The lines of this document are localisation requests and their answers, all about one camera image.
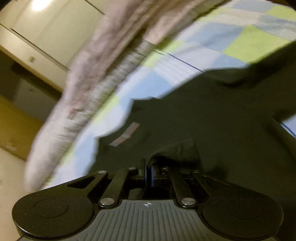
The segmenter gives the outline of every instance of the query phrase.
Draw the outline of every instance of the crosshair marking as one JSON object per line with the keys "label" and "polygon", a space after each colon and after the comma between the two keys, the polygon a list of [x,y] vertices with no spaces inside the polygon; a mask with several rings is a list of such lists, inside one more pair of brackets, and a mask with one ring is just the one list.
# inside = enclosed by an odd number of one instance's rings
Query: crosshair marking
{"label": "crosshair marking", "polygon": [[152,203],[150,203],[150,202],[146,202],[146,203],[144,203],[144,205],[145,205],[146,207],[150,207],[150,206],[152,205]]}

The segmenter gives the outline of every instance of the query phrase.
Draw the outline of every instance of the blue stripe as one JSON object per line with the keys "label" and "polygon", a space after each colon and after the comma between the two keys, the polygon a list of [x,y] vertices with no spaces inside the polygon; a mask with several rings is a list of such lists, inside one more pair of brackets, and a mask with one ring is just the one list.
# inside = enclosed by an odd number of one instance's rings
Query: blue stripe
{"label": "blue stripe", "polygon": [[204,71],[200,70],[199,68],[197,68],[197,67],[195,67],[195,66],[193,66],[193,65],[191,65],[191,64],[189,64],[189,63],[186,63],[185,61],[183,61],[183,60],[177,58],[176,56],[174,56],[174,55],[172,55],[172,54],[170,54],[170,53],[168,53],[168,55],[169,55],[169,56],[172,56],[173,58],[175,58],[175,59],[181,61],[182,63],[185,63],[185,64],[191,66],[192,68],[197,69],[198,71],[204,73]]}
{"label": "blue stripe", "polygon": [[154,187],[155,181],[154,181],[154,166],[151,167],[151,186]]}
{"label": "blue stripe", "polygon": [[296,137],[295,133],[284,123],[281,123],[284,128],[286,128],[294,137]]}

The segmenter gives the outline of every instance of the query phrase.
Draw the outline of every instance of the green square patch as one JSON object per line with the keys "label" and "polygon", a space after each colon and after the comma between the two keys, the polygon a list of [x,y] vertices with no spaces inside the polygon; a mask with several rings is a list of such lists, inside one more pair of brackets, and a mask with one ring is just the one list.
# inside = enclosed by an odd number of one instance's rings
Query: green square patch
{"label": "green square patch", "polygon": [[276,18],[282,18],[290,21],[296,21],[296,11],[290,7],[276,5],[267,12],[267,15]]}
{"label": "green square patch", "polygon": [[150,53],[141,63],[141,65],[153,69],[155,64],[166,54],[177,50],[180,46],[184,44],[180,40],[172,40],[171,38],[166,38],[162,41],[153,51]]}
{"label": "green square patch", "polygon": [[248,25],[223,53],[245,63],[257,62],[288,43],[286,39]]}
{"label": "green square patch", "polygon": [[73,157],[74,157],[74,144],[72,143],[71,146],[70,146],[70,148],[67,150],[67,152],[61,158],[61,161],[60,161],[59,165],[60,166],[65,165],[70,160],[72,160]]}

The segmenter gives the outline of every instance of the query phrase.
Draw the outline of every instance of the blanket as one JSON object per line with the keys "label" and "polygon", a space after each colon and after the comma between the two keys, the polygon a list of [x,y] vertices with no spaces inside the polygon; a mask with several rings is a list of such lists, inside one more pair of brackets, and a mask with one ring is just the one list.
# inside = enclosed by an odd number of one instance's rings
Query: blanket
{"label": "blanket", "polygon": [[[161,98],[202,71],[245,67],[296,39],[296,11],[266,0],[232,0],[154,49],[78,134],[43,188],[82,177],[97,140],[118,130],[133,99]],[[296,117],[283,126],[296,133]]]}
{"label": "blanket", "polygon": [[171,33],[222,0],[114,1],[73,62],[62,98],[32,144],[25,187],[39,190],[117,86]]}

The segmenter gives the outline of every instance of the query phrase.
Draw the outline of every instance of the wooden cabinet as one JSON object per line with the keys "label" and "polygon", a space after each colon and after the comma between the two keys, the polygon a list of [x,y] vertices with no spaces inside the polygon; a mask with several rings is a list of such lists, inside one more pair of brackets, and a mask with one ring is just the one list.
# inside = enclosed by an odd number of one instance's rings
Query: wooden cabinet
{"label": "wooden cabinet", "polygon": [[17,17],[30,0],[11,0],[0,11],[0,23],[6,28],[11,28],[17,21]]}
{"label": "wooden cabinet", "polygon": [[42,122],[18,110],[0,96],[0,146],[26,159]]}
{"label": "wooden cabinet", "polygon": [[69,67],[102,16],[85,0],[32,0],[12,29]]}
{"label": "wooden cabinet", "polygon": [[53,88],[60,92],[64,89],[67,70],[2,25],[0,50]]}

